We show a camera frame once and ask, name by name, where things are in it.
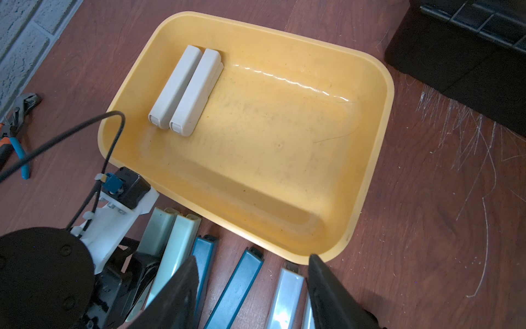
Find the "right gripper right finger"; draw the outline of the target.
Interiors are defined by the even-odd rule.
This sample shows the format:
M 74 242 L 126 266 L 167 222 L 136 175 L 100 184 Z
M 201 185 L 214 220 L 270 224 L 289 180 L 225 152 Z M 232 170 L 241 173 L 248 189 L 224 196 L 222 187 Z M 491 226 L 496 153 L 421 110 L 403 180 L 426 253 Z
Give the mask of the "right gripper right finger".
M 308 293 L 316 328 L 380 328 L 317 254 L 309 257 Z

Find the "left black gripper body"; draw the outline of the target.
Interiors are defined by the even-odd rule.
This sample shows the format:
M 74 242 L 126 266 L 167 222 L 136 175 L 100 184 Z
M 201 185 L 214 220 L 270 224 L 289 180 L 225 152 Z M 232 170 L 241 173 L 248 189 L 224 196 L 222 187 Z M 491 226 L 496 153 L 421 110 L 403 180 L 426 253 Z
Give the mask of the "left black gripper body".
M 123 238 L 95 276 L 95 287 L 84 314 L 85 328 L 118 328 L 158 272 L 160 257 L 138 251 L 139 242 Z

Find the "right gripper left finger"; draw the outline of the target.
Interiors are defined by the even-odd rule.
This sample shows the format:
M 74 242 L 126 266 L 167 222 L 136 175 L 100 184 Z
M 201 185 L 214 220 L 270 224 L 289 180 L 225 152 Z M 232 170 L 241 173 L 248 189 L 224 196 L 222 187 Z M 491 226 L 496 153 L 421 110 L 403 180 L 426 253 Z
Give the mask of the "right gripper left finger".
M 192 328 L 198 284 L 197 263 L 190 256 L 129 327 Z

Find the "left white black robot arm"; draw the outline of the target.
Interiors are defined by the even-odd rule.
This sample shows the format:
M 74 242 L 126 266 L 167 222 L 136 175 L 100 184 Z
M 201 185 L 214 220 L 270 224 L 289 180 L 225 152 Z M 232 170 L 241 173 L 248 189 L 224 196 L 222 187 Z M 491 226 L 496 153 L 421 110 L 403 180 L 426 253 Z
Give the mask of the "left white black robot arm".
M 159 249 L 122 232 L 11 232 L 1 237 L 1 327 L 118 328 L 159 266 Z

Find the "light green pruner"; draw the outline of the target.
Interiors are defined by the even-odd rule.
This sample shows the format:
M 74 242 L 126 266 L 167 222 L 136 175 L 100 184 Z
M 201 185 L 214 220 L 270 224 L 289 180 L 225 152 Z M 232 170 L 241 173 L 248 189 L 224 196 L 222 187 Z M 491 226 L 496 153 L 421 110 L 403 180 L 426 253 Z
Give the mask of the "light green pruner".
M 190 255 L 200 224 L 201 218 L 197 215 L 176 216 L 160 267 L 145 303 L 146 308 L 156 299 L 167 282 Z
M 161 208 L 155 207 L 141 242 L 139 243 L 138 251 L 161 259 L 177 215 L 179 215 L 179 212 L 173 208 L 165 208 L 162 210 Z M 125 320 L 126 324 L 132 322 L 144 308 L 154 280 L 155 278 L 150 280 L 138 301 L 134 304 L 134 307 Z

